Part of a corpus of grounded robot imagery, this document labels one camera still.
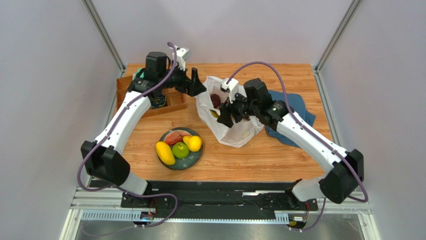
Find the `white plastic bag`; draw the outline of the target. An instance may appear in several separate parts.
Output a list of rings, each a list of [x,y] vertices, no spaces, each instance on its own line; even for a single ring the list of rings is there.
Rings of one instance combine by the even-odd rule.
[[[218,123],[217,118],[213,117],[210,110],[216,111],[220,115],[219,109],[213,107],[210,99],[211,94],[217,94],[221,98],[221,103],[224,103],[229,94],[221,91],[220,86],[222,79],[216,76],[207,76],[203,85],[206,87],[206,92],[197,95],[196,109],[201,121],[208,126],[216,137],[219,143],[234,147],[241,148],[247,144],[256,134],[264,129],[264,125],[254,117],[250,116],[249,119],[243,119],[239,123],[234,123],[232,128]]]

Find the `fake yellow pear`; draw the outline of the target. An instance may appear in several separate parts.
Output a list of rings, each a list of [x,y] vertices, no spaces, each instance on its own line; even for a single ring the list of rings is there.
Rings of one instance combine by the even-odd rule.
[[[184,136],[183,142],[191,152],[198,152],[203,145],[203,140],[198,135]]]

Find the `fake watermelon slice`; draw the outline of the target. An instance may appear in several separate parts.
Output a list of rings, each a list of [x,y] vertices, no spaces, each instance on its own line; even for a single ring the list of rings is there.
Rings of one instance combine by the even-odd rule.
[[[192,134],[186,130],[173,130],[167,133],[162,141],[169,146],[173,146],[179,142],[183,142],[183,138],[186,136],[192,136]]]

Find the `fake green starfruit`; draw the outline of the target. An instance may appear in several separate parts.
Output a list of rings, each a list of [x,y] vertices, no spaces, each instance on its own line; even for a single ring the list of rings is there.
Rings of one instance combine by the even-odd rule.
[[[178,159],[184,159],[190,154],[190,150],[184,142],[177,142],[171,150],[173,155]]]

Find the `fake yellow mango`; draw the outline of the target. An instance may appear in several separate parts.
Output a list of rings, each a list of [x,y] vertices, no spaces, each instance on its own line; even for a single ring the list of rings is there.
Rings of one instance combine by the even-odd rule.
[[[158,141],[155,144],[155,150],[157,156],[163,164],[171,166],[176,163],[176,159],[172,152],[172,149],[167,143],[163,141]]]

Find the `fake dark red plum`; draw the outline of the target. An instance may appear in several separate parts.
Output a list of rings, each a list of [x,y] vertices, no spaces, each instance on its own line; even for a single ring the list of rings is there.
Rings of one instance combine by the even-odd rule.
[[[218,109],[222,103],[221,97],[215,93],[210,95],[210,100],[214,109]]]

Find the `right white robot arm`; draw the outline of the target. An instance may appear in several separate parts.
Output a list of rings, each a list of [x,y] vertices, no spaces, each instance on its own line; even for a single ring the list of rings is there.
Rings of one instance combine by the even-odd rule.
[[[244,94],[239,93],[239,88],[235,79],[226,79],[220,84],[228,98],[219,106],[218,123],[232,128],[243,118],[256,117],[263,125],[293,141],[323,169],[324,175],[320,177],[295,181],[290,188],[294,198],[300,202],[327,198],[341,204],[361,185],[364,156],[359,150],[348,151],[324,137],[285,101],[273,100],[259,78],[244,83]]]

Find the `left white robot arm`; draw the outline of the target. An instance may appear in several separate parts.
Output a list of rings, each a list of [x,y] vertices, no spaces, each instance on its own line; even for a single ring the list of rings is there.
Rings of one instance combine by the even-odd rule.
[[[143,195],[146,192],[148,182],[131,171],[122,153],[135,126],[164,89],[174,88],[191,97],[207,90],[196,68],[187,76],[189,56],[190,50],[186,47],[177,47],[172,58],[158,51],[146,56],[145,67],[133,74],[124,100],[110,123],[95,140],[81,145],[83,163],[79,172],[86,170],[88,175],[127,193]]]

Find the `wooden compartment tray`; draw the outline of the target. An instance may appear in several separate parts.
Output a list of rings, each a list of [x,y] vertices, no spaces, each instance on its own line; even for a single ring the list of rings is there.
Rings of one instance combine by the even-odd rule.
[[[131,83],[132,76],[120,77],[116,80],[116,103],[114,112],[116,113],[122,103]],[[187,109],[188,104],[183,93],[176,91],[174,88],[166,88],[162,90],[162,95],[157,97],[151,103],[151,108],[143,114],[143,118],[152,117],[172,113]]]

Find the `dark blue ceramic plate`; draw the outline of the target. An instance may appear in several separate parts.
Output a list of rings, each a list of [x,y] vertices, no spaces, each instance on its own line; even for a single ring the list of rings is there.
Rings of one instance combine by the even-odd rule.
[[[171,131],[174,131],[174,130],[184,130],[184,131],[187,131],[190,134],[192,134],[192,136],[199,136],[200,137],[200,135],[197,132],[195,132],[194,130],[192,130],[190,128],[187,128],[187,127],[178,127],[178,128],[173,128],[171,130],[166,131],[161,136],[161,138],[159,139],[159,142],[163,141],[163,139],[164,139],[164,137],[165,137],[165,135],[167,133],[169,133]],[[172,169],[172,170],[186,170],[186,169],[192,167],[193,165],[195,165],[202,158],[203,154],[204,154],[204,145],[203,145],[203,141],[202,141],[202,147],[201,147],[201,149],[199,151],[197,151],[197,152],[189,151],[189,155],[187,157],[183,158],[183,159],[175,157],[176,163],[174,165],[165,165],[164,163],[161,162],[161,160],[158,157],[158,155],[157,155],[157,157],[158,157],[160,163],[162,165],[164,165],[165,167],[169,168],[169,169]]]

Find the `green white rolled socks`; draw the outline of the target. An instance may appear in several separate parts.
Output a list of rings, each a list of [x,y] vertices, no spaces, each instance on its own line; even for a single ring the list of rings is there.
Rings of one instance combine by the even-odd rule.
[[[143,79],[144,78],[144,68],[139,68],[133,75],[132,79]]]

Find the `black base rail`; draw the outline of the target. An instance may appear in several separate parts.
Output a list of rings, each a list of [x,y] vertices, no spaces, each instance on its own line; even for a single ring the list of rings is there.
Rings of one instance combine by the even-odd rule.
[[[150,181],[148,194],[173,194],[178,199],[174,219],[273,220],[276,211],[304,216],[321,206],[314,199],[290,203],[289,182]]]

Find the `left aluminium frame post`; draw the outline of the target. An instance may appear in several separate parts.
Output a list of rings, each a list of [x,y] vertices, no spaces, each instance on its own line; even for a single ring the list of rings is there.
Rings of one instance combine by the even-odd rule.
[[[97,31],[100,34],[105,46],[107,47],[113,61],[115,62],[117,68],[121,74],[125,73],[126,66],[120,57],[117,48],[115,47],[100,14],[97,11],[97,8],[92,0],[82,0],[83,5],[85,6],[90,18],[92,19]]]

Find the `aluminium frame post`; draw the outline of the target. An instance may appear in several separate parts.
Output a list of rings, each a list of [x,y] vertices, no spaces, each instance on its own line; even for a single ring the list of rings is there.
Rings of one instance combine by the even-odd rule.
[[[325,67],[327,61],[329,60],[330,56],[332,55],[335,47],[337,46],[339,40],[343,36],[345,30],[349,26],[351,20],[355,16],[356,12],[358,11],[360,5],[362,4],[363,0],[352,0],[348,9],[346,10],[345,14],[343,15],[343,18],[341,19],[339,25],[337,26],[334,34],[332,35],[327,47],[325,48],[323,54],[321,55],[318,63],[315,66],[316,72],[321,72],[322,69]]]
[[[90,18],[92,19],[97,31],[100,34],[105,46],[107,47],[113,61],[115,62],[117,68],[121,74],[125,73],[126,66],[120,57],[117,48],[115,47],[100,14],[97,11],[97,8],[92,0],[82,0],[83,5],[85,6]]]

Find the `right aluminium frame post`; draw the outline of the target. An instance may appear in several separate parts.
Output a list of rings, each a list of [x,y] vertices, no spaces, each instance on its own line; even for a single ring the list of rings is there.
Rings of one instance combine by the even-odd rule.
[[[346,10],[345,14],[343,15],[343,18],[341,19],[339,25],[337,26],[334,34],[332,35],[327,47],[325,48],[323,54],[321,55],[318,63],[315,66],[316,72],[321,72],[322,69],[325,67],[327,61],[329,60],[330,56],[332,55],[335,47],[337,46],[339,40],[343,36],[345,30],[349,26],[351,20],[355,16],[356,12],[358,11],[360,5],[362,4],[363,0],[352,0],[348,9]]]

